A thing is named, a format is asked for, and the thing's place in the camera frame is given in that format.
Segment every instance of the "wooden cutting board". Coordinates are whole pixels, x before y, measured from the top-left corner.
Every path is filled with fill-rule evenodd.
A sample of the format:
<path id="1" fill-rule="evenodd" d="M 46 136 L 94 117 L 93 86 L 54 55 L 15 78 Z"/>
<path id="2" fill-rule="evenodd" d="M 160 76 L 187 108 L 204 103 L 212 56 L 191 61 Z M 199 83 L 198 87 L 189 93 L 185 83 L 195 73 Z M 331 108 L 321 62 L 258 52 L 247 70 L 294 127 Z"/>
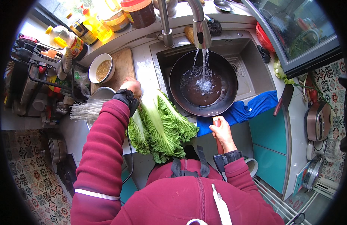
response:
<path id="1" fill-rule="evenodd" d="M 117 91 L 121 87 L 123 81 L 126 80 L 126 77 L 136 79 L 134 59 L 129 47 L 113 53 L 111 57 L 116 67 L 115 73 L 106 83 L 91 83 L 91 93 L 95 92 L 100 87 L 109 87 Z"/>

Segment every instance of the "glass cabinet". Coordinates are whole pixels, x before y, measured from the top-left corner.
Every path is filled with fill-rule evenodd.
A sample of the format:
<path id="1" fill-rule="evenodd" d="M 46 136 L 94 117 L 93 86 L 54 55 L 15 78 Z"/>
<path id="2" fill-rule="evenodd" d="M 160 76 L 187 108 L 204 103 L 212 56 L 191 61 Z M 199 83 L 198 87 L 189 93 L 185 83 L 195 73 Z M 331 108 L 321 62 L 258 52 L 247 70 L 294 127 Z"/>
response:
<path id="1" fill-rule="evenodd" d="M 329 18 L 315 0 L 242 0 L 270 39 L 288 78 L 342 57 Z"/>

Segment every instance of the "soup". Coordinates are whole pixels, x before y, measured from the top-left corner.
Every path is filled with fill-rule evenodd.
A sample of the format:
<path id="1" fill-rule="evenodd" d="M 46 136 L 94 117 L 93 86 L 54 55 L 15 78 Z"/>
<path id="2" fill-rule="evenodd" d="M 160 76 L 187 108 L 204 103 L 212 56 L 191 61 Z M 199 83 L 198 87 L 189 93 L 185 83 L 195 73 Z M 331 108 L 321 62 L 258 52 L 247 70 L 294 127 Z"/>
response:
<path id="1" fill-rule="evenodd" d="M 96 79 L 100 82 L 102 81 L 111 68 L 111 60 L 105 60 L 102 63 L 100 63 L 99 67 L 97 67 L 96 70 Z"/>

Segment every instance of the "hand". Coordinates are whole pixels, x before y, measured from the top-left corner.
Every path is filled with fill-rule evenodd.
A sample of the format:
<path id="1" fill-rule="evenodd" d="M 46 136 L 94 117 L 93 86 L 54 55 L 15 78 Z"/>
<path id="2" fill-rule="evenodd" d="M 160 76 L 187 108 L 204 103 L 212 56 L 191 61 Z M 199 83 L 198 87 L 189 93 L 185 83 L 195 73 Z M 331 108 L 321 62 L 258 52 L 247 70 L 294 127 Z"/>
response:
<path id="1" fill-rule="evenodd" d="M 126 80 L 123 82 L 120 89 L 127 89 L 132 91 L 135 98 L 139 98 L 142 95 L 140 82 L 130 77 L 126 77 Z"/>
<path id="2" fill-rule="evenodd" d="M 225 153 L 237 150 L 237 147 L 235 146 L 234 141 L 232 139 L 230 125 L 223 118 L 223 116 L 218 116 L 218 119 L 221 121 L 220 127 L 210 125 L 210 129 L 213 131 L 213 137 L 218 138 Z"/>

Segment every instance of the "blue towel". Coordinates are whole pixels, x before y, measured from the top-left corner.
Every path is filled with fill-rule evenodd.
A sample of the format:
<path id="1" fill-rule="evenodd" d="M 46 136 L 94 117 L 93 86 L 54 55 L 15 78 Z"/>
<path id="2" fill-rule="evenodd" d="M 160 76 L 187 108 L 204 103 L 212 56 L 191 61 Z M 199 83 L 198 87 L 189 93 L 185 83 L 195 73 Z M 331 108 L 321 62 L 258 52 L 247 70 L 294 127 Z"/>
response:
<path id="1" fill-rule="evenodd" d="M 222 113 L 226 121 L 232 126 L 233 124 L 243 123 L 256 115 L 263 113 L 275 107 L 278 103 L 277 91 L 267 91 L 254 97 L 245 106 L 243 101 L 236 101 L 233 105 Z M 197 126 L 200 127 L 197 136 L 202 136 L 211 133 L 210 125 L 212 124 L 212 117 L 197 117 Z"/>

